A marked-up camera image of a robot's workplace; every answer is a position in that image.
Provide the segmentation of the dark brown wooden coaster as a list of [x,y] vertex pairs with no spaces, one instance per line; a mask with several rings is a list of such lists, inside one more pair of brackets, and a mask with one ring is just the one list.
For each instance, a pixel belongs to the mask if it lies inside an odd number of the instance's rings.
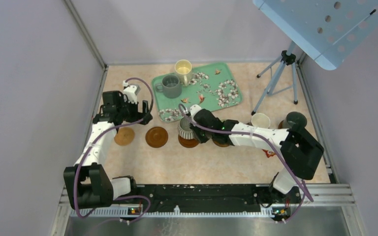
[[152,148],[160,148],[168,142],[168,132],[160,126],[150,128],[146,135],[146,143]]
[[196,139],[184,139],[181,136],[178,136],[178,141],[185,148],[194,148],[199,144],[199,141]]
[[229,144],[221,144],[221,143],[219,143],[219,142],[217,142],[217,141],[213,141],[213,143],[214,143],[215,145],[217,145],[218,147],[221,147],[221,148],[226,148],[226,147],[229,146]]

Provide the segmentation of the ribbed grey mug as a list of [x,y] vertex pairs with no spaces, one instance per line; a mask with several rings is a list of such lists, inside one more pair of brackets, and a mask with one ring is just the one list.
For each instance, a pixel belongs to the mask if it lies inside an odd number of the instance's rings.
[[190,128],[191,123],[186,119],[180,119],[178,123],[178,134],[181,138],[186,140],[194,139],[194,133]]

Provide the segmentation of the light tan wooden coaster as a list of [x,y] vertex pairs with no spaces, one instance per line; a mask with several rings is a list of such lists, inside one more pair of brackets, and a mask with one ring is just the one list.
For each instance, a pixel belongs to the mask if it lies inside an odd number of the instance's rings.
[[127,146],[135,138],[135,132],[129,127],[120,128],[114,137],[114,142],[119,146]]

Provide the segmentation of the black mug white inside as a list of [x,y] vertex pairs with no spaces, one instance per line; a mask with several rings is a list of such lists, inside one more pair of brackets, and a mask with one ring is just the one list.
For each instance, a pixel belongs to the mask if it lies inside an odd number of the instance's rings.
[[269,128],[271,125],[270,118],[263,113],[255,113],[251,117],[251,124],[254,127]]

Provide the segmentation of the dark green mug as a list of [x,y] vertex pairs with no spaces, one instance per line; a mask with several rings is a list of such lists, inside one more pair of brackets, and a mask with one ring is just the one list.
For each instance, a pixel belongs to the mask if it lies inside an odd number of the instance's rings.
[[286,117],[282,121],[281,128],[291,128],[293,125],[296,124],[306,127],[308,124],[308,120],[304,114],[293,111],[286,115]]

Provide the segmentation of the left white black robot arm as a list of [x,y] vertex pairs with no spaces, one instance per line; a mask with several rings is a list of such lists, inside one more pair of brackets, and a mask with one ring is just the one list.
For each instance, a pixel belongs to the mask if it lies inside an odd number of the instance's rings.
[[110,179],[103,167],[108,150],[119,129],[152,120],[153,101],[142,101],[140,111],[136,95],[118,90],[102,94],[102,105],[92,120],[91,135],[83,153],[73,166],[66,167],[63,178],[73,209],[109,207],[120,197],[133,203],[138,190],[132,176]]

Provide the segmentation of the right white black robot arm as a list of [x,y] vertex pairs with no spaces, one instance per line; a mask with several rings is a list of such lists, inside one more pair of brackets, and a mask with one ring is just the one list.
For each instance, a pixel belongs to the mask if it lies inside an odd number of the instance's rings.
[[324,147],[304,126],[295,124],[288,129],[270,129],[254,127],[232,119],[222,121],[211,111],[198,105],[189,109],[182,107],[181,113],[190,122],[194,137],[200,143],[212,140],[220,145],[272,151],[284,166],[269,189],[272,201],[283,202],[296,185],[308,199],[312,198],[305,181],[314,178],[324,154]]

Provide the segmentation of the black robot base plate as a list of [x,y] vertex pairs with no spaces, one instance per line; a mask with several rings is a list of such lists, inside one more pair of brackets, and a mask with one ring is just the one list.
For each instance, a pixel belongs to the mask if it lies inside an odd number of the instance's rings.
[[149,213],[244,213],[298,204],[301,194],[293,187],[287,194],[267,184],[146,184],[138,185],[118,204],[135,204]]

